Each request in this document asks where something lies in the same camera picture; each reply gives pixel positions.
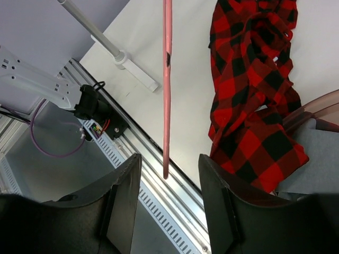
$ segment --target pink stick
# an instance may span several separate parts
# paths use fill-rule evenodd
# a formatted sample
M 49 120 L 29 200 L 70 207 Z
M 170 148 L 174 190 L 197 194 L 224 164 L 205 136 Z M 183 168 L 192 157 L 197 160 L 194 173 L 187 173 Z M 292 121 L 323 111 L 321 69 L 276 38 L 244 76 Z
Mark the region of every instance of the pink stick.
M 172 55 L 172 0 L 163 1 L 163 60 L 164 60 L 164 179 L 170 164 L 171 128 L 171 55 Z

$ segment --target white pole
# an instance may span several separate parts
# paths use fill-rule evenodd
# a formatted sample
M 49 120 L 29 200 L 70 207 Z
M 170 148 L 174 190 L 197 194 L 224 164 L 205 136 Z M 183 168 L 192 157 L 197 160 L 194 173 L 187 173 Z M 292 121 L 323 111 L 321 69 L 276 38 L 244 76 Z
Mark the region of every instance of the white pole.
M 58 0 L 58 2 L 92 35 L 92 39 L 98 42 L 112 56 L 115 65 L 119 69 L 126 69 L 141 81 L 150 91 L 154 92 L 159 84 L 146 72 L 137 66 L 124 50 L 119 50 L 106 36 L 72 3 L 71 0 Z
M 120 51 L 103 33 L 87 19 L 87 17 L 72 3 L 71 0 L 58 0 L 64 7 L 90 34 L 111 53 L 117 62 L 124 58 L 124 53 Z

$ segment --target cable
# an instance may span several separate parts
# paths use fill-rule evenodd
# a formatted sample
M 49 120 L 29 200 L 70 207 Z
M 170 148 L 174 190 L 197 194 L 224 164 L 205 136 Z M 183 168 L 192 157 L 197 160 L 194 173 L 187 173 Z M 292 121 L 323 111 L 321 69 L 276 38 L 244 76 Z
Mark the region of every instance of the cable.
M 32 116 L 32 120 L 31 120 L 31 124 L 30 124 L 30 132 L 31 132 L 31 139 L 32 139 L 32 142 L 33 144 L 35 145 L 35 147 L 40 151 L 42 152 L 44 155 L 46 156 L 49 156 L 49 157 L 53 157 L 53 158 L 64 158 L 64 157 L 67 157 L 67 156 L 70 156 L 74 153 L 76 153 L 81 147 L 82 145 L 85 143 L 85 138 L 83 137 L 82 135 L 82 141 L 80 143 L 80 145 L 72 152 L 69 152 L 69 153 L 66 153 L 65 155 L 53 155 L 49 152 L 46 152 L 44 151 L 40 146 L 39 144 L 37 143 L 35 137 L 34 137 L 34 133 L 33 133 L 33 126 L 34 126 L 34 121 L 35 121 L 35 118 L 37 117 L 37 114 L 39 112 L 39 110 L 41 109 L 41 107 L 43 106 L 43 104 L 45 103 L 46 99 L 43 99 L 42 102 L 39 104 L 39 106 L 37 107 L 37 109 L 34 111 L 33 113 L 33 116 Z
M 9 108 L 9 107 L 6 107 L 6 106 L 3 106 L 2 104 L 0 104 L 0 108 L 3 108 L 4 110 L 7 110 L 8 112 L 3 112 L 3 111 L 0 111 L 0 114 L 2 115 L 5 115 L 7 117 L 10 117 L 10 118 L 13 118 L 15 120 L 18 120 L 18 121 L 21 121 L 23 123 L 26 123 L 26 124 L 30 124 L 31 121 L 22 117 L 21 115 L 17 114 L 16 111 L 12 108 Z
M 100 81 L 98 83 L 95 83 L 93 85 L 93 88 L 95 88 L 96 86 L 98 86 L 95 90 L 99 91 L 100 89 L 102 89 L 104 86 L 106 85 L 105 81 Z
M 104 124 L 104 126 L 102 126 L 102 130 L 101 130 L 101 132 L 100 132 L 100 135 L 102 135 L 102 133 L 105 131 L 105 130 L 107 130 L 107 128 L 108 128 L 108 126 L 110 125 L 110 123 L 111 123 L 111 119 L 106 119 L 105 120 L 105 124 Z

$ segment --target buffalo check fabric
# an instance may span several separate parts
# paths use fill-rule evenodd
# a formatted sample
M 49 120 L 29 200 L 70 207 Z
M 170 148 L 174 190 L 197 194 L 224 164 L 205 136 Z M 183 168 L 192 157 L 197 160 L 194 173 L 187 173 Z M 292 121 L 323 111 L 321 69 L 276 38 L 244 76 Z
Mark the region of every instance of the buffalo check fabric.
M 288 78 L 297 14 L 295 0 L 219 0 L 212 19 L 210 157 L 266 192 L 309 160 L 282 127 L 301 106 Z

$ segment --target white mount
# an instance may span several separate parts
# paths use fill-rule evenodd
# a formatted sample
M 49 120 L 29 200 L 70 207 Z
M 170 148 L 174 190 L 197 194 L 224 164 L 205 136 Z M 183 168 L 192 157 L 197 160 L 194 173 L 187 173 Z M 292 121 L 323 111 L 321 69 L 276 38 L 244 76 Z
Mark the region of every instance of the white mount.
M 58 0 L 90 34 L 94 41 L 99 43 L 113 57 L 113 61 L 119 69 L 128 70 L 133 76 L 141 81 L 150 91 L 154 92 L 159 84 L 145 73 L 132 60 L 124 50 L 119 50 L 89 19 L 76 7 L 71 0 Z
M 0 84 L 25 89 L 64 110 L 74 110 L 82 95 L 78 84 L 39 70 L 3 46 L 0 46 Z

